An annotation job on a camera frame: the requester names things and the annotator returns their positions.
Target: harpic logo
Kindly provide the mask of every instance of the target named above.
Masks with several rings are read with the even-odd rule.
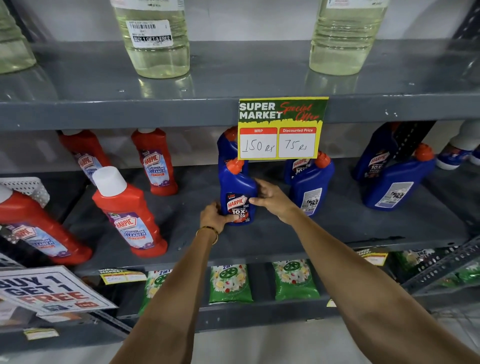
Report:
[[[133,228],[137,225],[137,218],[133,218],[132,216],[126,216],[115,221],[115,227],[119,230]]]
[[[12,230],[12,233],[19,239],[28,239],[36,236],[36,231],[31,226],[20,226]]]
[[[386,152],[386,153],[383,153],[379,156],[376,156],[376,157],[372,158],[372,160],[370,161],[370,163],[368,165],[370,166],[370,165],[378,163],[378,162],[383,162],[384,160],[386,160],[388,158],[389,155],[390,155],[390,152]]]
[[[297,159],[295,162],[293,162],[293,167],[292,169],[295,169],[297,167],[303,166],[308,163],[310,159],[309,158],[302,158],[302,159]]]
[[[160,155],[158,153],[153,153],[144,158],[144,166],[148,167],[153,164],[157,164],[159,161],[160,161]]]
[[[231,208],[237,207],[237,206],[242,206],[247,202],[247,198],[245,196],[236,198],[235,200],[229,201],[227,204],[227,209],[230,210]]]
[[[78,158],[78,164],[82,169],[90,167],[93,165],[93,157],[85,154],[83,157]]]

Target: bottle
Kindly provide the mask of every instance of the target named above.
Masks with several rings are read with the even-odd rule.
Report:
[[[167,134],[158,128],[137,129],[132,141],[140,155],[140,163],[150,181],[150,191],[158,196],[170,196],[178,191],[167,146]]]
[[[36,64],[30,44],[0,0],[0,73],[21,71]]]
[[[470,162],[476,166],[480,166],[480,146],[478,146],[469,157]]]
[[[312,165],[291,180],[290,200],[307,216],[315,215],[325,199],[328,183],[334,172],[335,167],[330,157],[325,153],[318,152]]]
[[[310,68],[345,76],[360,71],[389,0],[323,0],[310,48]]]
[[[142,190],[127,183],[115,167],[103,167],[93,174],[97,191],[92,199],[108,217],[131,251],[140,258],[159,256],[167,251]]]
[[[232,126],[225,130],[216,142],[218,148],[218,171],[223,168],[229,160],[238,157],[238,126]],[[248,161],[244,160],[242,173],[248,174]]]
[[[283,180],[285,183],[291,184],[293,177],[309,168],[314,161],[315,159],[312,158],[287,159],[283,170]]]
[[[353,179],[361,181],[378,177],[398,149],[394,132],[399,125],[399,122],[386,122],[375,130],[352,172]]]
[[[218,175],[222,214],[239,216],[229,225],[250,224],[255,217],[255,205],[249,202],[249,198],[257,197],[257,184],[254,179],[240,173],[243,165],[243,160],[234,158],[224,164]]]
[[[190,69],[183,0],[110,0],[140,76],[172,78]]]
[[[480,144],[480,119],[464,121],[454,136],[437,156],[437,167],[454,170]]]
[[[92,179],[94,172],[102,167],[111,166],[110,159],[104,153],[97,137],[90,130],[62,130],[59,135],[62,145],[72,153],[78,165]]]
[[[3,185],[0,185],[0,224],[56,264],[74,266],[92,256],[92,250],[80,244],[37,201]]]
[[[376,210],[393,210],[406,200],[434,168],[435,155],[432,148],[420,143],[413,158],[383,170],[382,174],[368,186],[363,203],[366,207]]]

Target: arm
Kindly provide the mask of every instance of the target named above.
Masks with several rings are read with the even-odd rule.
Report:
[[[212,203],[202,211],[200,226],[211,226],[220,233],[225,223],[237,218],[219,215]],[[198,232],[110,364],[190,363],[205,270],[215,238],[211,229]]]
[[[266,207],[292,226],[354,341],[372,363],[480,363],[383,271],[323,230],[275,185],[257,180]]]

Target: special offer sign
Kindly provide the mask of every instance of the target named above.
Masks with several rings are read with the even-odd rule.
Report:
[[[63,266],[0,272],[0,296],[43,315],[116,308]]]

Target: gold bracelet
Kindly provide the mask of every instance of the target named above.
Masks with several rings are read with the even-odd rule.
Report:
[[[199,231],[202,229],[210,229],[215,232],[215,235],[216,235],[215,241],[212,243],[212,245],[215,245],[215,243],[218,241],[218,231],[215,228],[212,228],[211,226],[202,226],[200,229],[197,230],[197,233],[195,234],[195,236],[197,236]]]

